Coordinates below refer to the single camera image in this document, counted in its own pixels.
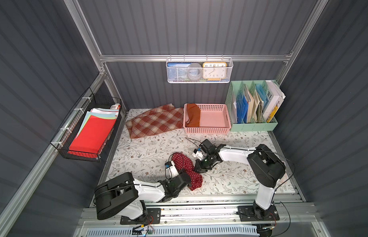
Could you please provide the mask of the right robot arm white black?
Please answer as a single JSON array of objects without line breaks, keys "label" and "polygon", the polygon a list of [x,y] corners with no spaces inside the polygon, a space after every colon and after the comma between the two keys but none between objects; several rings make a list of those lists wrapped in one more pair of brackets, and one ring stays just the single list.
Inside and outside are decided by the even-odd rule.
[{"label": "right robot arm white black", "polygon": [[211,171],[222,162],[250,165],[259,182],[253,205],[261,212],[272,207],[277,182],[286,174],[285,163],[265,144],[255,148],[237,148],[226,144],[215,146],[206,139],[192,155],[196,158],[194,170],[197,173]]}]

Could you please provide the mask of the rust orange skirt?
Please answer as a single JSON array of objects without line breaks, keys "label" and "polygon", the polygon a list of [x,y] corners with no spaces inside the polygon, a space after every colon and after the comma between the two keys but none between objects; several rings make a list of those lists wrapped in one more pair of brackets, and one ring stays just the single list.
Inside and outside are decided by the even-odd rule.
[{"label": "rust orange skirt", "polygon": [[200,127],[201,110],[197,104],[187,104],[186,127]]}]

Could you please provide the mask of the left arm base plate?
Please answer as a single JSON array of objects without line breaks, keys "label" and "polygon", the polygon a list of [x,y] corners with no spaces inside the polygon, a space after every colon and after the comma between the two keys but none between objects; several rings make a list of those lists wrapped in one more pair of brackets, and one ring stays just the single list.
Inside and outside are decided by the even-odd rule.
[{"label": "left arm base plate", "polygon": [[121,216],[120,225],[134,225],[134,224],[159,224],[161,218],[160,208],[148,208],[143,211],[142,215],[136,219]]}]

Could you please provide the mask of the dark red polka-dot skirt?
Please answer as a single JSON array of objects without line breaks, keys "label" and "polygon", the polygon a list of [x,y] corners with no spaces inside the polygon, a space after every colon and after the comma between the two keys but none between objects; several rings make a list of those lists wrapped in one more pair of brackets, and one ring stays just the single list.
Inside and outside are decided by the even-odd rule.
[{"label": "dark red polka-dot skirt", "polygon": [[193,162],[186,155],[182,153],[174,153],[172,155],[172,161],[174,162],[177,171],[184,169],[191,178],[191,191],[202,187],[203,177],[201,174],[194,171]]}]

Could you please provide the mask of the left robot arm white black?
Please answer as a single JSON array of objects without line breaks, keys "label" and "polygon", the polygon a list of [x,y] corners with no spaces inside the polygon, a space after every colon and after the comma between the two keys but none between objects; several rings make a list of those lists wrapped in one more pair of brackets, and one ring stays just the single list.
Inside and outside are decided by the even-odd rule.
[{"label": "left robot arm white black", "polygon": [[98,220],[116,215],[136,220],[146,215],[144,202],[168,202],[181,190],[191,186],[190,176],[183,170],[172,179],[148,183],[126,172],[98,185],[94,190],[94,204]]}]

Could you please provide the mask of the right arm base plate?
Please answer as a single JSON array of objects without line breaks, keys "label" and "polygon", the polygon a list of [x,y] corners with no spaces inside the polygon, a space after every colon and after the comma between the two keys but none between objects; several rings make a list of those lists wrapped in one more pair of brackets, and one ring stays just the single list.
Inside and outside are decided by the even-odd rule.
[{"label": "right arm base plate", "polygon": [[257,205],[238,206],[236,214],[239,216],[241,222],[280,220],[275,205],[271,205],[267,210],[263,210]]}]

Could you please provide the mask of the red plaid skirt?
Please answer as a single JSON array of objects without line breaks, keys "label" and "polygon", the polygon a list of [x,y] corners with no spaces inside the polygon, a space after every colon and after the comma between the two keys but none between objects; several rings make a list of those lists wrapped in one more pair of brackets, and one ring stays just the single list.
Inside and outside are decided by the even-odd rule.
[{"label": "red plaid skirt", "polygon": [[128,121],[125,125],[131,139],[158,135],[183,128],[184,110],[167,104],[148,110]]}]

